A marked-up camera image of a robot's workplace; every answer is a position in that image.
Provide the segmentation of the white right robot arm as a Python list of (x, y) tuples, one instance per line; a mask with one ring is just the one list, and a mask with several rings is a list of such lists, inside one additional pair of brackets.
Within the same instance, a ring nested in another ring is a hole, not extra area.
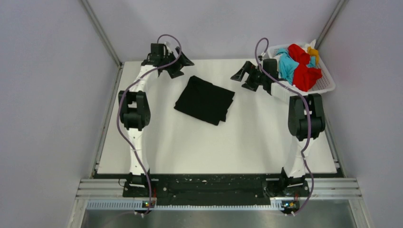
[(321, 94), (300, 92), (291, 84), (279, 78), (275, 59), (264, 59), (258, 65), (250, 61), (238, 70), (231, 80), (241, 81), (248, 75), (242, 85), (251, 91), (257, 91), (261, 86), (269, 95), (288, 104), (288, 130), (292, 135), (287, 160), (282, 167), (278, 181), (279, 191), (285, 196), (291, 196), (303, 185), (307, 168), (307, 155), (316, 138), (325, 130), (325, 113)]

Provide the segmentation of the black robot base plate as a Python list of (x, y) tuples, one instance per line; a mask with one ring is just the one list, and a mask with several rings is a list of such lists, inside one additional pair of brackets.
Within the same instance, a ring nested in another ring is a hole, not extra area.
[(95, 174), (118, 179), (123, 197), (152, 200), (152, 206), (266, 206), (274, 197), (297, 200), (310, 193), (305, 177), (283, 174)]

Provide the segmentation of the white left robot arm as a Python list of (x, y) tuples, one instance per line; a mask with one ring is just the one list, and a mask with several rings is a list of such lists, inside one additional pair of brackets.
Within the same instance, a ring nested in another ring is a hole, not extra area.
[(183, 53), (181, 45), (171, 50), (168, 43), (152, 43), (150, 53), (141, 63), (138, 76), (128, 88), (118, 93), (117, 129), (129, 144), (131, 159), (128, 184), (134, 186), (140, 196), (149, 195), (153, 188), (143, 146), (145, 128), (151, 120), (146, 92), (163, 71), (171, 78), (176, 78), (184, 74), (181, 71), (183, 67), (193, 65)]

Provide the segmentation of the black t-shirt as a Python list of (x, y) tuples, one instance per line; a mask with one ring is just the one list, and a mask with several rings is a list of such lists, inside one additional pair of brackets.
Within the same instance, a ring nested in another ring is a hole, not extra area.
[(227, 119), (235, 92), (191, 76), (174, 109), (198, 120), (219, 125)]

